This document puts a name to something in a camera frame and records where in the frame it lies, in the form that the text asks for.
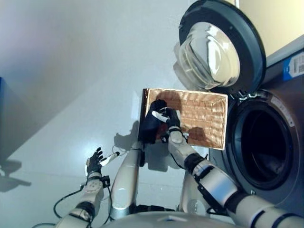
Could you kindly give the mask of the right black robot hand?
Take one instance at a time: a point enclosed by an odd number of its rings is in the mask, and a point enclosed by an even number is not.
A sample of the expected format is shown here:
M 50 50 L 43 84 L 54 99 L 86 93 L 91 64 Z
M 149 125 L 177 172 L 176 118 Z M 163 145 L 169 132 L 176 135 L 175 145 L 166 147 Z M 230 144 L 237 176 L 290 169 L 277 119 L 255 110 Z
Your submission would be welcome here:
M 164 107 L 159 111 L 152 111 L 152 116 L 159 121 L 166 123 L 169 130 L 181 130 L 181 114 L 179 110 L 175 110 L 174 108 L 170 107 Z

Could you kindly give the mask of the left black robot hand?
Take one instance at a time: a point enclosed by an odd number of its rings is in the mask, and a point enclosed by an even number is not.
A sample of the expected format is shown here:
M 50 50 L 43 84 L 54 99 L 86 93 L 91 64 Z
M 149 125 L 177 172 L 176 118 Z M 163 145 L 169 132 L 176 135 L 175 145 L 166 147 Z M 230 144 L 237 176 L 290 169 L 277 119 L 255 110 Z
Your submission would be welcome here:
M 89 178 L 94 173 L 101 174 L 101 168 L 108 165 L 120 155 L 119 152 L 114 152 L 109 156 L 104 157 L 101 147 L 98 147 L 93 155 L 86 160 L 85 174 Z

